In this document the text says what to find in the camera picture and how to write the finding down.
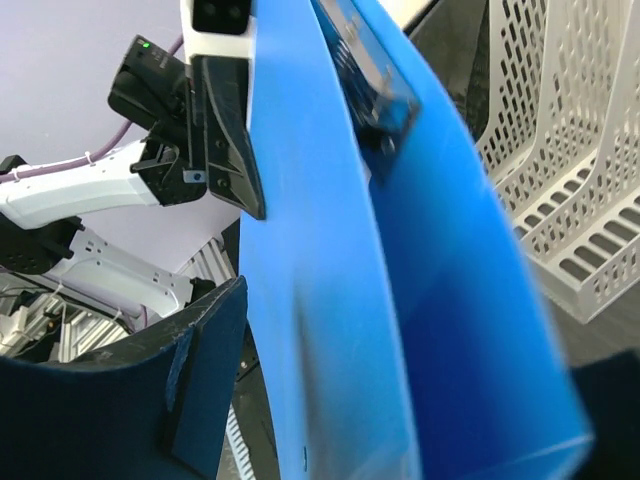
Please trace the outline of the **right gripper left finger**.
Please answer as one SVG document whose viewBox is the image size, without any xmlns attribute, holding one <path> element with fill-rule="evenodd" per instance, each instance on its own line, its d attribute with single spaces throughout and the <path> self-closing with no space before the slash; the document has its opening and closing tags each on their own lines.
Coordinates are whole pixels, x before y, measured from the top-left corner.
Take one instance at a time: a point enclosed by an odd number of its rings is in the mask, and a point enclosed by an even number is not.
<svg viewBox="0 0 640 480">
<path fill-rule="evenodd" d="M 68 363 L 1 361 L 5 479 L 213 479 L 242 354 L 248 288 Z"/>
</svg>

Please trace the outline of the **cream perforated file organizer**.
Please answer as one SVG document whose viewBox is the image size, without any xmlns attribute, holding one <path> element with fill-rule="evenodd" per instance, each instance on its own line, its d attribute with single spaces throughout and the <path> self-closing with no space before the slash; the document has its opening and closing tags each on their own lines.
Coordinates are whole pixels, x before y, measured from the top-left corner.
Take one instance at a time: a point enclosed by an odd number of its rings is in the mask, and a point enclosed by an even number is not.
<svg viewBox="0 0 640 480">
<path fill-rule="evenodd" d="M 588 323 L 639 280 L 639 5 L 492 1 L 477 147 L 541 290 Z"/>
</svg>

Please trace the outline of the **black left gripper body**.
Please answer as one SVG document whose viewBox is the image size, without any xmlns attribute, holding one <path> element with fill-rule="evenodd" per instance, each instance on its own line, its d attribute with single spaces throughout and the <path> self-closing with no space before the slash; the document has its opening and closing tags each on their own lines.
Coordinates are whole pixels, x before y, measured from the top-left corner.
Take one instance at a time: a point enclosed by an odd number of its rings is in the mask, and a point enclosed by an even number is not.
<svg viewBox="0 0 640 480">
<path fill-rule="evenodd" d="M 143 96 L 150 118 L 139 161 L 130 171 L 136 174 L 162 206 L 194 202 L 204 196 L 202 183 L 188 183 L 190 169 L 187 129 L 187 77 L 182 69 L 164 74 L 163 86 L 152 85 Z"/>
</svg>

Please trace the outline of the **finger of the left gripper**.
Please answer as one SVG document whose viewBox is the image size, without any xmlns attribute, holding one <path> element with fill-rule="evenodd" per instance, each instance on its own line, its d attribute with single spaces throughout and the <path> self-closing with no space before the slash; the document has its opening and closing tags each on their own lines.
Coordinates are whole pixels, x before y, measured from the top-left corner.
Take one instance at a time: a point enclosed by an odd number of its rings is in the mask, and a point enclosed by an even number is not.
<svg viewBox="0 0 640 480">
<path fill-rule="evenodd" d="M 265 218 L 265 198 L 247 116 L 249 61 L 199 55 L 192 59 L 194 144 L 203 149 L 206 183 L 216 198 Z"/>
</svg>

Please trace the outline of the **blue plastic folder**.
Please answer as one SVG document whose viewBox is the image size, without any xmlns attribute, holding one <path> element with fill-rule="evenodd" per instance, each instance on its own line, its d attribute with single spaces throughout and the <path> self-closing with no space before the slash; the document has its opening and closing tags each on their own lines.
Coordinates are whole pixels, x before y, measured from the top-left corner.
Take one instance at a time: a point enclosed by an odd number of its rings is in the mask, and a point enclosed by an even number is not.
<svg viewBox="0 0 640 480">
<path fill-rule="evenodd" d="M 567 479 L 593 435 L 469 132 L 379 3 L 346 11 L 420 106 L 382 182 L 314 3 L 257 5 L 240 270 L 280 475 Z"/>
</svg>

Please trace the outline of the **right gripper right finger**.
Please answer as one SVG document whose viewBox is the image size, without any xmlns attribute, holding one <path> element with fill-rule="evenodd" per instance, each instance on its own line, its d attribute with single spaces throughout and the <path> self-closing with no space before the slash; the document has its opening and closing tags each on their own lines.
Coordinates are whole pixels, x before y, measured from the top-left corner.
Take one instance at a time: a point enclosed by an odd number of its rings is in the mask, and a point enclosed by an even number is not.
<svg viewBox="0 0 640 480">
<path fill-rule="evenodd" d="M 639 477 L 639 351 L 628 349 L 572 370 L 595 441 L 575 479 Z"/>
</svg>

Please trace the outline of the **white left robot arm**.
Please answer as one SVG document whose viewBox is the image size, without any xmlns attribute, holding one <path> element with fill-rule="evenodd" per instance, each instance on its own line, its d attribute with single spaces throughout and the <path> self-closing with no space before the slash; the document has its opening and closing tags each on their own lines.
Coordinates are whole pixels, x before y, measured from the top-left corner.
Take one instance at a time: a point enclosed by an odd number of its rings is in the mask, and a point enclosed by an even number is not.
<svg viewBox="0 0 640 480">
<path fill-rule="evenodd" d="M 1 164 L 1 264 L 84 283 L 169 317 L 214 288 L 112 245 L 82 222 L 120 207 L 174 207 L 211 195 L 262 220 L 266 201 L 249 135 L 255 42 L 187 34 L 177 58 L 131 42 L 109 106 L 145 134 L 127 145 L 43 165 Z"/>
</svg>

